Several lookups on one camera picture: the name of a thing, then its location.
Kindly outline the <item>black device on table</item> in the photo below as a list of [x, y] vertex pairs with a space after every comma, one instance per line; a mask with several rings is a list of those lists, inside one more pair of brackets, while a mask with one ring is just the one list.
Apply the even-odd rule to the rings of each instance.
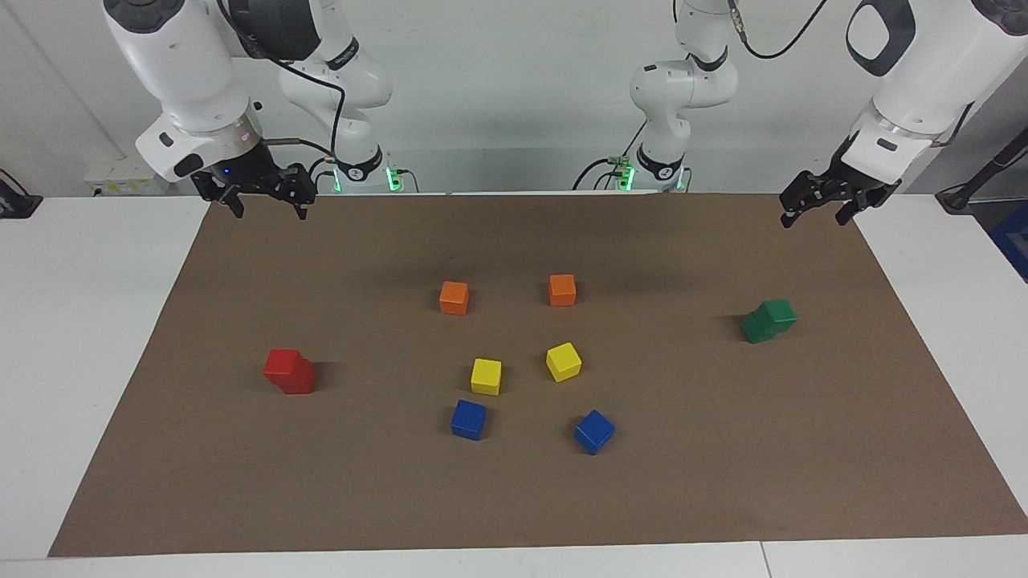
[[0, 168], [0, 220], [28, 219], [44, 197], [29, 193], [6, 169]]

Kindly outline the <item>green wooden block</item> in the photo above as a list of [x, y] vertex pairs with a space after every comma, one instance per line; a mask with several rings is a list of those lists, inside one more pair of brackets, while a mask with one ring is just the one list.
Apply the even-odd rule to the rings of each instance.
[[757, 308], [749, 312], [741, 322], [741, 330], [749, 344], [764, 344], [778, 336], [778, 328], [774, 315]]
[[776, 334], [786, 332], [797, 322], [798, 316], [787, 299], [772, 299], [761, 303], [759, 314], [764, 329]]

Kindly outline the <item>red wooden block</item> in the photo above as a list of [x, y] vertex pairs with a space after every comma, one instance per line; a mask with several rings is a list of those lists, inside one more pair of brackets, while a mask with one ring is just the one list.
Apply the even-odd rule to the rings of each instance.
[[278, 387], [294, 389], [304, 376], [304, 356], [297, 350], [272, 348], [267, 354], [262, 372]]
[[287, 395], [313, 393], [316, 370], [313, 362], [305, 357], [297, 357], [283, 364], [279, 371], [279, 390]]

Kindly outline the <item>white power strip box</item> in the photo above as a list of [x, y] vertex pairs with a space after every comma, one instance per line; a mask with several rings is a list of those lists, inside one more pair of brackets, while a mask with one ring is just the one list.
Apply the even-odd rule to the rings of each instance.
[[168, 183], [146, 162], [141, 160], [118, 160], [106, 165], [93, 165], [84, 175], [88, 192], [96, 195], [120, 195], [140, 197], [141, 195], [166, 195]]

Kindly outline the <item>brown table mat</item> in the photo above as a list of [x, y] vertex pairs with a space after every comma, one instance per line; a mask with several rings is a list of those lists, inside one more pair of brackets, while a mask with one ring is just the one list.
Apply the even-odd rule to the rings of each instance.
[[[769, 195], [206, 213], [52, 556], [1028, 534], [858, 227]], [[577, 302], [551, 308], [549, 277]], [[439, 308], [470, 286], [466, 315]], [[749, 344], [742, 319], [798, 319]], [[579, 376], [545, 355], [573, 344]], [[313, 362], [287, 395], [272, 348]], [[473, 394], [474, 359], [503, 365]], [[480, 442], [451, 434], [483, 404]], [[597, 409], [596, 456], [573, 439]]]

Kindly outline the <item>black stand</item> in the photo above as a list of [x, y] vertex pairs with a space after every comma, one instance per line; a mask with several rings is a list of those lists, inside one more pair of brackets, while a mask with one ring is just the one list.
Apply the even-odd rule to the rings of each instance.
[[935, 194], [941, 208], [949, 214], [966, 214], [974, 194], [998, 174], [1028, 155], [1028, 125], [1009, 140], [995, 157], [979, 169], [965, 183], [948, 187]]

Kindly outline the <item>tilted blue wooden block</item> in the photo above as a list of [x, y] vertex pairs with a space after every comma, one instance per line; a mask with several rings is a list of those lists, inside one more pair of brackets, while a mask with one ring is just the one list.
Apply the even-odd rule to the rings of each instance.
[[573, 439], [582, 450], [590, 456], [596, 456], [605, 447], [605, 443], [613, 438], [616, 431], [616, 425], [601, 411], [594, 409], [577, 422]]

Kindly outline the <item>yellow wooden block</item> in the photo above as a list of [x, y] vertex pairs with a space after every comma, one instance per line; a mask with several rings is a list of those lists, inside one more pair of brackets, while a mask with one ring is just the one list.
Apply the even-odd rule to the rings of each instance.
[[499, 360], [476, 358], [472, 365], [470, 390], [473, 394], [499, 396], [503, 365]]
[[558, 344], [550, 348], [546, 352], [545, 362], [555, 383], [579, 376], [583, 365], [579, 352], [573, 344]]

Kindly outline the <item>blue crate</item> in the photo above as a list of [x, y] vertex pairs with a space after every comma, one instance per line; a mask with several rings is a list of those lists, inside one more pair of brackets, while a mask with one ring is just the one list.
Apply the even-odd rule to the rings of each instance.
[[986, 231], [1012, 268], [1028, 284], [1028, 201], [1018, 202], [1009, 215]]

